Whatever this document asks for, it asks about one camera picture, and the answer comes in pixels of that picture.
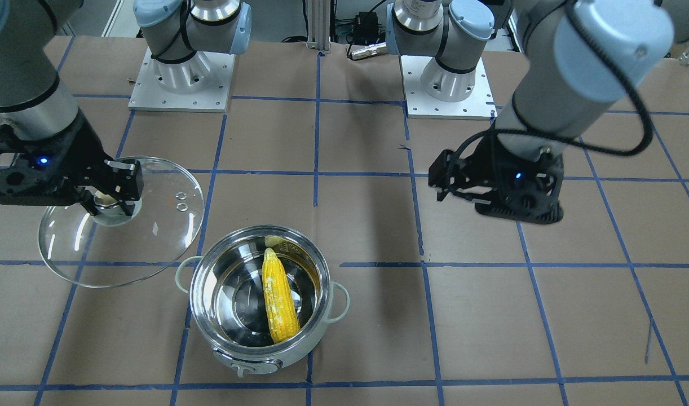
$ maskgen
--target corn cob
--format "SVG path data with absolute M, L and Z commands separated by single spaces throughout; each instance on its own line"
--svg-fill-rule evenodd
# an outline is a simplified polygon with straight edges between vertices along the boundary
M 262 283 L 267 321 L 270 324 L 270 334 L 276 344 L 297 334 L 300 326 L 285 267 L 271 248 L 264 250 Z

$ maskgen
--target white mounting plate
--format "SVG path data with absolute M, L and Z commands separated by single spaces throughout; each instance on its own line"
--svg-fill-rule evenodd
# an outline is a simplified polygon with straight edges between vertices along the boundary
M 144 61 L 136 77 L 134 91 L 129 100 L 130 110 L 144 111 L 194 111 L 202 113 L 226 113 L 234 71 L 234 55 L 205 52 L 214 73 L 207 86 L 194 93 L 168 92 L 154 76 L 151 51 L 147 48 Z
M 492 91 L 482 59 L 475 68 L 475 86 L 470 97 L 461 102 L 449 103 L 437 100 L 425 92 L 419 82 L 431 56 L 401 56 L 402 83 L 407 99 L 407 115 L 412 118 L 455 118 L 461 120 L 489 120 L 497 117 Z

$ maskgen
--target white pot handle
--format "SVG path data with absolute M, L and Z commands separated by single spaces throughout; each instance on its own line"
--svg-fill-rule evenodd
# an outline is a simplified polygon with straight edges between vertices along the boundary
M 176 287 L 179 288 L 184 293 L 189 293 L 189 290 L 185 289 L 182 286 L 182 283 L 179 282 L 179 277 L 182 275 L 182 270 L 184 269 L 185 266 L 189 265 L 191 262 L 198 261 L 202 259 L 203 257 L 201 255 L 197 255 L 194 257 L 189 257 L 185 260 L 182 261 L 181 264 L 179 264 L 179 267 L 176 268 L 176 273 L 174 274 L 174 282 L 176 282 Z
M 333 287 L 335 287 L 335 288 L 341 290 L 342 293 L 344 293 L 345 299 L 347 300 L 347 304 L 344 306 L 344 311 L 342 311 L 342 313 L 339 314 L 339 316 L 334 317 L 334 318 L 332 318 L 332 319 L 329 319 L 329 318 L 328 318 L 328 319 L 325 319 L 325 320 L 324 320 L 325 323 L 327 323 L 327 324 L 332 324 L 332 323 L 337 323 L 338 321 L 342 320 L 342 317 L 344 317 L 345 314 L 347 314 L 347 311 L 350 311 L 350 293 L 347 292 L 347 289 L 345 289 L 344 286 L 340 285 L 340 284 L 337 283 L 337 282 L 332 282 L 332 281 L 330 281 L 329 283 L 332 283 L 332 286 L 333 286 Z

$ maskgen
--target metal connector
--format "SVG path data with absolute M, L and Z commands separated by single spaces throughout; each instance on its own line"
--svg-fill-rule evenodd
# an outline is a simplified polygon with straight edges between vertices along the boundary
M 358 49 L 352 52 L 352 61 L 359 61 L 360 59 L 367 59 L 373 56 L 385 55 L 387 52 L 387 44 L 376 43 L 365 48 Z

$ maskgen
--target pot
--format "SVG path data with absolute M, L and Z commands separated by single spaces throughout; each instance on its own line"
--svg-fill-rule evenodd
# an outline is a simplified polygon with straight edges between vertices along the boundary
M 270 247 L 285 267 L 300 331 L 274 343 L 267 323 L 262 290 L 264 250 Z M 210 342 L 215 357 L 244 373 L 273 373 L 305 357 L 319 343 L 327 326 L 340 321 L 350 308 L 344 286 L 329 280 L 329 269 L 319 249 L 298 231 L 280 226 L 254 226 L 230 233 L 203 257 L 184 260 L 182 269 L 200 260 L 188 291 L 192 318 Z M 334 289 L 347 305 L 331 317 Z

